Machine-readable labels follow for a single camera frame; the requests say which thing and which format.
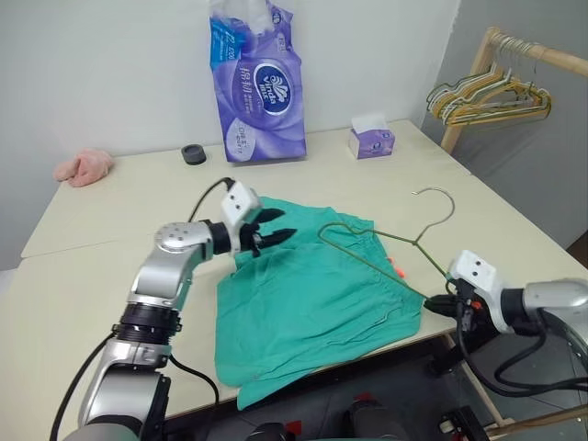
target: tissue package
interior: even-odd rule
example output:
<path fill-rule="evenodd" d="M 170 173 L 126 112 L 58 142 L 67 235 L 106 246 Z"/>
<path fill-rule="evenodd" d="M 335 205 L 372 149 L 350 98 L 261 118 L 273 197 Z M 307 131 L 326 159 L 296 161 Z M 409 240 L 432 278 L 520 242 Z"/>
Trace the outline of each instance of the tissue package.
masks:
<path fill-rule="evenodd" d="M 210 68 L 230 162 L 306 154 L 300 58 L 292 14 L 266 3 L 270 28 L 253 33 L 241 19 L 210 17 Z"/>

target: green cloth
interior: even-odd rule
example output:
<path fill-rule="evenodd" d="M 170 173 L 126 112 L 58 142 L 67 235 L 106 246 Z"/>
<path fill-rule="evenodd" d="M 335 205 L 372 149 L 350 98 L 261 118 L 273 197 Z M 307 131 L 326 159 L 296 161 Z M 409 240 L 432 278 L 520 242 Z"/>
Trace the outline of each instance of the green cloth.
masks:
<path fill-rule="evenodd" d="M 239 409 L 316 368 L 413 335 L 420 324 L 419 295 L 317 236 L 328 222 L 366 229 L 374 227 L 373 221 L 331 208 L 262 200 L 265 208 L 286 211 L 262 224 L 262 234 L 298 231 L 255 259 L 251 253 L 238 254 L 237 271 L 218 285 L 217 376 L 241 387 Z M 375 234 L 355 236 L 333 227 L 325 235 L 393 273 Z"/>

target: pink towel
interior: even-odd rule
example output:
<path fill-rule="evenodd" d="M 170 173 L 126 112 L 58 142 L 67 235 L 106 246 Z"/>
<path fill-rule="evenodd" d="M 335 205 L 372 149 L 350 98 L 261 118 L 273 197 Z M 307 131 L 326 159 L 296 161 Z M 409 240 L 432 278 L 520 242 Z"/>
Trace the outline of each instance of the pink towel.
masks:
<path fill-rule="evenodd" d="M 53 177 L 58 181 L 67 180 L 72 187 L 88 186 L 106 176 L 113 164 L 108 153 L 84 149 L 72 161 L 57 165 Z"/>

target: white wall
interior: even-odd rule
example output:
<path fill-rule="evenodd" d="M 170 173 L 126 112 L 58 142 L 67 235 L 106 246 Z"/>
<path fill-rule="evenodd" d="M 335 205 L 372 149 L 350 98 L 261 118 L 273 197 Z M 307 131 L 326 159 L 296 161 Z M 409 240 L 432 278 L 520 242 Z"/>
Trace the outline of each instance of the white wall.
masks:
<path fill-rule="evenodd" d="M 462 2 L 437 82 L 469 72 L 488 26 L 588 60 L 587 18 L 586 0 Z M 588 230 L 588 80 L 543 62 L 516 60 L 514 68 L 552 94 L 549 117 L 466 128 L 454 156 L 565 248 Z M 423 132 L 434 141 L 444 129 L 427 116 Z"/>
<path fill-rule="evenodd" d="M 307 131 L 382 109 L 420 125 L 458 0 L 277 0 L 296 15 Z M 84 147 L 221 141 L 206 0 L 0 2 L 0 269 Z"/>

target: white table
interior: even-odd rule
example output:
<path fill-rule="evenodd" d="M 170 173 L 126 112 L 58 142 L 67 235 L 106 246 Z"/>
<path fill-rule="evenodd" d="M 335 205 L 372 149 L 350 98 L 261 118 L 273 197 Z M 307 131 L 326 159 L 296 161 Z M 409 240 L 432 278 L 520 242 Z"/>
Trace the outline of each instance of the white table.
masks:
<path fill-rule="evenodd" d="M 35 256 L 22 262 L 11 289 L 0 299 L 0 333 L 10 336 L 4 341 L 10 358 L 0 376 L 6 397 L 0 402 L 0 426 L 6 439 L 47 438 L 74 372 L 118 321 L 136 270 L 152 249 L 153 232 L 163 223 L 186 218 L 201 190 L 221 175 L 242 179 L 261 195 L 331 205 L 407 237 L 448 211 L 443 195 L 416 197 L 411 191 L 442 187 L 455 199 L 456 214 L 423 239 L 442 266 L 469 248 L 516 286 L 588 277 L 588 271 L 412 124 L 399 121 L 391 127 L 396 150 L 379 159 L 354 160 L 346 150 L 346 130 L 338 130 L 309 135 L 306 161 L 232 166 L 224 163 L 220 149 L 209 148 L 205 165 L 189 167 L 179 152 L 151 153 L 119 159 L 113 174 L 95 186 L 61 186 L 28 243 L 25 255 Z M 217 203 L 211 198 L 203 215 L 215 215 Z M 67 233 L 56 237 L 64 226 Z M 411 285 L 427 295 L 443 292 L 444 280 L 410 245 L 384 245 Z M 214 379 L 215 287 L 233 268 L 232 260 L 221 256 L 198 269 L 182 313 L 184 330 L 173 340 L 178 359 Z M 416 335 L 380 351 L 454 327 L 452 320 L 423 311 Z M 212 402 L 203 382 L 174 367 L 165 374 L 173 381 L 168 414 Z M 62 436 L 75 427 L 89 377 L 73 396 Z M 220 387 L 224 400 L 236 393 Z"/>

